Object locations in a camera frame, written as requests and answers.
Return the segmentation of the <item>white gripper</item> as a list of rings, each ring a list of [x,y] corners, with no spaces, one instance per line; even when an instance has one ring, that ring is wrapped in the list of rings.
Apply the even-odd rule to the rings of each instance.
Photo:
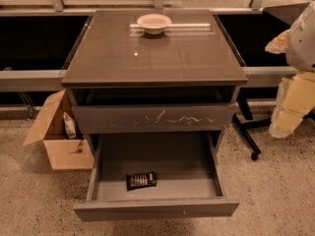
[[[265,50],[272,54],[285,53],[290,30],[287,29],[270,41]],[[300,73],[292,79],[282,79],[269,133],[282,139],[291,135],[303,117],[315,106],[315,74]]]

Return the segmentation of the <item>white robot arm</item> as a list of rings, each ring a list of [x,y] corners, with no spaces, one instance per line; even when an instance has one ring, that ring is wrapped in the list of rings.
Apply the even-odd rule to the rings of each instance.
[[[298,70],[291,79],[282,78],[269,127],[272,137],[286,138],[315,107],[315,1],[265,50],[284,53],[286,63]]]

